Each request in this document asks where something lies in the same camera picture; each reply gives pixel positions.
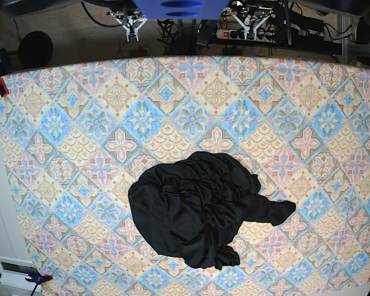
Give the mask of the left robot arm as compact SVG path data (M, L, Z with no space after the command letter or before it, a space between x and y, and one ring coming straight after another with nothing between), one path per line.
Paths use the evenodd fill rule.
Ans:
M370 1L230 1L219 18L216 37L276 44L351 37L352 26L334 27L323 19L329 14L364 17L370 14Z

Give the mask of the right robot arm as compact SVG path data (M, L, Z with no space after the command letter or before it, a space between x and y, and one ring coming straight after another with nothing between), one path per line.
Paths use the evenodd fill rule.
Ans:
M74 3L75 1L71 0L0 0L0 10L11 17L20 17L63 8ZM88 18L96 25L104 28L123 28L127 41L137 41L139 30L147 22L147 17L133 1L85 0L79 3ZM116 24L108 25L97 21L87 9L87 3L108 9L107 15L114 18Z

